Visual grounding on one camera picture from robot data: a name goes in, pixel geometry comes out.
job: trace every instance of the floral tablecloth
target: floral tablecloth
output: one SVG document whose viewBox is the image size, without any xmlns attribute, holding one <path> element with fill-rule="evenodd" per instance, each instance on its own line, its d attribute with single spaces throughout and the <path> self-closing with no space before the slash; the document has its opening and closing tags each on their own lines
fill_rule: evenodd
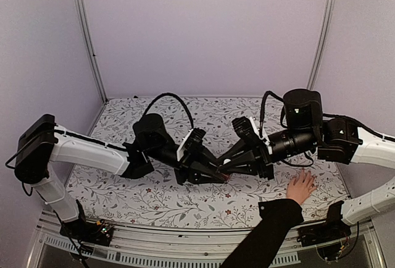
<svg viewBox="0 0 395 268">
<path fill-rule="evenodd" d="M 93 130 L 92 136 L 110 143 L 132 142 L 132 125 L 141 117 L 152 98 L 112 99 Z M 259 98 L 185 98 L 195 127 L 207 134 L 204 144 L 216 155 L 238 141 L 231 121 L 242 115 L 259 118 Z M 268 99 L 265 128 L 281 130 L 282 103 Z M 164 118 L 166 129 L 176 143 L 187 134 L 188 117 L 173 98 L 159 100 L 150 110 Z M 292 163 L 309 162 L 304 156 Z M 284 198 L 289 180 L 300 170 L 275 165 L 275 179 L 233 174 L 227 184 L 192 185 L 176 183 L 173 169 L 152 160 L 155 171 L 139 180 L 128 180 L 103 170 L 76 165 L 67 189 L 78 199 L 87 216 L 180 228 L 246 228 L 259 221 L 257 203 Z M 324 219 L 328 206 L 347 198 L 339 170 L 334 163 L 315 161 L 311 167 L 318 186 L 303 204 L 305 221 Z"/>
</svg>

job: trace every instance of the person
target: person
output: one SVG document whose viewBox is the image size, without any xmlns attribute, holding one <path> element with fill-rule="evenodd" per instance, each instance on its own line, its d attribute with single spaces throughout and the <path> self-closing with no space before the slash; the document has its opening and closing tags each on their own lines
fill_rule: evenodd
<svg viewBox="0 0 395 268">
<path fill-rule="evenodd" d="M 302 203 L 317 187 L 302 169 L 288 185 L 286 199 L 260 203 L 262 220 L 222 263 L 221 268 L 266 268 L 273 262 L 288 231 L 303 222 Z"/>
</svg>

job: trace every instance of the white wall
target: white wall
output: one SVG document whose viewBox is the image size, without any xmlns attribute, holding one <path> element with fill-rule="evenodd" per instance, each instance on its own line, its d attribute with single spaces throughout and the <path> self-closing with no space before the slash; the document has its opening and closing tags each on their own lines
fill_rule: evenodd
<svg viewBox="0 0 395 268">
<path fill-rule="evenodd" d="M 85 0 L 110 97 L 305 87 L 325 0 Z"/>
<path fill-rule="evenodd" d="M 0 0 L 0 12 L 0 266 L 21 268 L 41 204 L 3 164 L 42 114 L 87 132 L 101 103 L 74 0 Z"/>
<path fill-rule="evenodd" d="M 315 89 L 325 111 L 347 114 L 395 135 L 395 0 L 336 0 Z M 387 182 L 394 170 L 343 167 L 354 196 Z M 395 210 L 373 218 L 388 267 L 395 267 Z"/>
</svg>

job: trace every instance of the human hand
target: human hand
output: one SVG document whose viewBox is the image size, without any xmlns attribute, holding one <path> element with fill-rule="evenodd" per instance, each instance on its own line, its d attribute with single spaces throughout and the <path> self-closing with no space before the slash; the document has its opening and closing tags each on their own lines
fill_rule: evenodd
<svg viewBox="0 0 395 268">
<path fill-rule="evenodd" d="M 289 182 L 288 189 L 286 190 L 286 197 L 302 205 L 302 203 L 310 197 L 310 194 L 317 189 L 313 184 L 314 180 L 315 177 L 311 175 L 310 171 L 305 174 L 304 169 L 302 169 L 301 174 L 298 177 L 294 177 Z"/>
</svg>

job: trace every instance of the black sleeve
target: black sleeve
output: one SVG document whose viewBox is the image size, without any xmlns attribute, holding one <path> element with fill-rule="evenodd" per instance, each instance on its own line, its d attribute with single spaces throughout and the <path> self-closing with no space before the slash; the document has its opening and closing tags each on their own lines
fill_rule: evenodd
<svg viewBox="0 0 395 268">
<path fill-rule="evenodd" d="M 240 243 L 221 268 L 266 268 L 274 260 L 288 231 L 303 222 L 302 208 L 292 199 L 259 203 L 262 221 Z"/>
</svg>

